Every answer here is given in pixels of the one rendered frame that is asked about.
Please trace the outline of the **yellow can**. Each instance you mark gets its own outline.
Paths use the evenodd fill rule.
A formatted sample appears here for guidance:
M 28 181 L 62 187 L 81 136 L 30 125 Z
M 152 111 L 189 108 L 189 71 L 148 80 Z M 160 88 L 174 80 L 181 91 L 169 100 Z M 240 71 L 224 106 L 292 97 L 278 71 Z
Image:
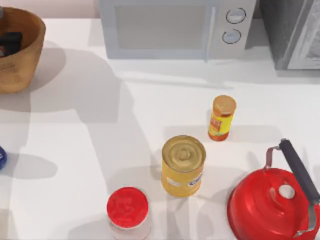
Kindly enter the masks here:
M 176 135 L 162 148 L 161 183 L 168 194 L 185 198 L 201 186 L 206 150 L 203 144 L 189 135 Z

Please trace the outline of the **orange and yellow bottle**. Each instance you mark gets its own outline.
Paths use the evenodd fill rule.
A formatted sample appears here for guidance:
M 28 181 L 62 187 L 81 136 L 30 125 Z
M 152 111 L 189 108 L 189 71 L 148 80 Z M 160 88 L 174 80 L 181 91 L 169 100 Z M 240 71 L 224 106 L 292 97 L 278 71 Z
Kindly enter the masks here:
M 235 99 L 228 95 L 219 95 L 213 100 L 208 127 L 208 135 L 212 140 L 221 142 L 227 139 L 236 106 Z

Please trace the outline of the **pale microwave oven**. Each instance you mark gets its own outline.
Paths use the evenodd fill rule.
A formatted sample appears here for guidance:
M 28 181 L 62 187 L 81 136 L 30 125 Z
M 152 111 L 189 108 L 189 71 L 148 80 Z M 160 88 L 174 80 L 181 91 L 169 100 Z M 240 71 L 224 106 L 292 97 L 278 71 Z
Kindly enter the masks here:
M 210 60 L 236 59 L 245 50 L 256 0 L 99 0 L 99 14 L 110 59 L 204 60 L 211 18 L 215 24 Z M 230 24 L 226 14 L 242 8 L 245 19 Z M 236 29 L 241 39 L 226 44 L 222 35 Z

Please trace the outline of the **red-lidded white jar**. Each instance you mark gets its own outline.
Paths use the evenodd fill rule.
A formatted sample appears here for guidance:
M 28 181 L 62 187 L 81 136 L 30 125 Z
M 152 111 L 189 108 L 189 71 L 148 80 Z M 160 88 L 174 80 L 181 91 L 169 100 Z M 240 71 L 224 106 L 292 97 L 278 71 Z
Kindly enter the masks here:
M 147 240 L 151 233 L 149 201 L 136 187 L 115 190 L 107 200 L 106 214 L 114 240 Z

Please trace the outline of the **microwave knob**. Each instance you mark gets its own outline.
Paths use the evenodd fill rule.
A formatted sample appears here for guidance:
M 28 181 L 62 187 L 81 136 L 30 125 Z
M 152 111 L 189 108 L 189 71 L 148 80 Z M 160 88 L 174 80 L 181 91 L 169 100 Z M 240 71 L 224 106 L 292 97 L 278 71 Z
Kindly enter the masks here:
M 236 44 L 242 37 L 242 34 L 237 29 L 225 31 L 222 35 L 222 40 L 228 45 Z
M 230 9 L 226 14 L 226 20 L 230 24 L 239 24 L 246 18 L 246 11 L 243 8 Z

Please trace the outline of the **red kettle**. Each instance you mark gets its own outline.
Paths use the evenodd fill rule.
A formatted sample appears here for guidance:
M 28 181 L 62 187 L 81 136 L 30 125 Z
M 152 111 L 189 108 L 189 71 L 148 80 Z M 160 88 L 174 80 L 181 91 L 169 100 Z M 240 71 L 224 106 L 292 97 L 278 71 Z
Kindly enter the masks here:
M 320 193 L 285 138 L 232 190 L 226 210 L 236 240 L 316 240 L 320 231 Z

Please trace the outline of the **wooden bowl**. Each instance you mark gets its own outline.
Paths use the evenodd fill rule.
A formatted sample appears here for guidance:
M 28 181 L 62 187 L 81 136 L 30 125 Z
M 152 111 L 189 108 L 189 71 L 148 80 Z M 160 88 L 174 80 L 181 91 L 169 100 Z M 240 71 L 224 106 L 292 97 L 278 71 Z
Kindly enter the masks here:
M 20 50 L 0 57 L 0 94 L 25 90 L 33 80 L 42 53 L 46 25 L 32 12 L 0 7 L 0 36 L 6 32 L 22 34 Z

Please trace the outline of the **blue round object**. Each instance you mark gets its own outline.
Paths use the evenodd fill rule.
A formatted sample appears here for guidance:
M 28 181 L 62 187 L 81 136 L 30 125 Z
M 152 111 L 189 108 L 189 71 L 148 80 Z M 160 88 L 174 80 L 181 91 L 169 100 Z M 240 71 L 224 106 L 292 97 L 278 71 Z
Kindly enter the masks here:
M 7 153 L 0 146 L 0 171 L 5 167 L 6 163 L 7 163 Z

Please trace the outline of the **black object in bowl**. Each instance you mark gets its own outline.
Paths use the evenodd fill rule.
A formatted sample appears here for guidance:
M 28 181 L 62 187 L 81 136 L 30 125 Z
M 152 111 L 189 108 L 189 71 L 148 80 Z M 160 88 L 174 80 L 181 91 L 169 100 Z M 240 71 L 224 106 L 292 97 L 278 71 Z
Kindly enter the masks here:
M 5 32 L 0 35 L 0 58 L 20 51 L 23 35 L 21 32 Z

